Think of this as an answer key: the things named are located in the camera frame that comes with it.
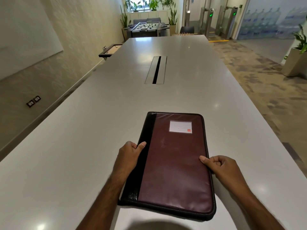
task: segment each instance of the person's left hand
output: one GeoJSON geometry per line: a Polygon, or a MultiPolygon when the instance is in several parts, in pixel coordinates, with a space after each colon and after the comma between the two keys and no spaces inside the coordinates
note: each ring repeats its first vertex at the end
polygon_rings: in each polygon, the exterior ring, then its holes
{"type": "Polygon", "coordinates": [[[115,176],[121,181],[126,181],[131,171],[135,168],[143,148],[146,146],[146,142],[142,142],[138,145],[128,141],[119,149],[113,171],[111,176],[115,176]]]}

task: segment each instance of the baseboard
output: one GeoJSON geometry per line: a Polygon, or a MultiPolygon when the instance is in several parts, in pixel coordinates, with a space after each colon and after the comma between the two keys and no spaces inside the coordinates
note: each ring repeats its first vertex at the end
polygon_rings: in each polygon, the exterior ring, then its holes
{"type": "Polygon", "coordinates": [[[44,119],[46,119],[65,99],[67,99],[87,78],[90,77],[91,71],[95,70],[98,65],[104,63],[101,60],[90,71],[88,71],[79,81],[77,81],[69,90],[59,97],[43,113],[41,113],[32,123],[26,126],[17,136],[7,143],[0,150],[0,162],[22,141],[24,140],[44,119]]]}

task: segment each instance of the frosted glass wall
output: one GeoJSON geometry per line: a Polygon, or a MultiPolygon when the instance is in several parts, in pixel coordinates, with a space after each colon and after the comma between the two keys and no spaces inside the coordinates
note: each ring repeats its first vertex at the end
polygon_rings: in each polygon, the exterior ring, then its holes
{"type": "Polygon", "coordinates": [[[294,39],[306,15],[307,0],[251,0],[238,39],[294,39]]]}

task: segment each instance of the conference table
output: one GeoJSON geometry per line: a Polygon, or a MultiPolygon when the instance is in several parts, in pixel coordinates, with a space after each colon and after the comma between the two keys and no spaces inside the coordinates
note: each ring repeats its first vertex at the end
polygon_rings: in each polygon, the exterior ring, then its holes
{"type": "MultiPolygon", "coordinates": [[[[307,228],[307,179],[205,36],[191,35],[129,39],[0,162],[0,229],[75,229],[149,111],[201,114],[209,155],[234,158],[286,229],[307,228]],[[167,62],[153,84],[155,56],[167,62]]],[[[118,206],[111,229],[249,229],[213,179],[210,221],[118,206]]]]}

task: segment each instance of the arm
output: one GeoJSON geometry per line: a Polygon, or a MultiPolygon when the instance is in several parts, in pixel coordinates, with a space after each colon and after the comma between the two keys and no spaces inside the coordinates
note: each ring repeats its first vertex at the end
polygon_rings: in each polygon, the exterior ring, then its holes
{"type": "Polygon", "coordinates": [[[258,229],[284,230],[282,225],[251,192],[234,159],[226,156],[214,156],[210,159],[200,156],[199,159],[215,173],[225,188],[234,194],[258,229]]]}
{"type": "Polygon", "coordinates": [[[128,141],[120,148],[113,171],[95,202],[76,230],[109,230],[122,187],[135,168],[140,152],[146,142],[137,145],[128,141]]]}

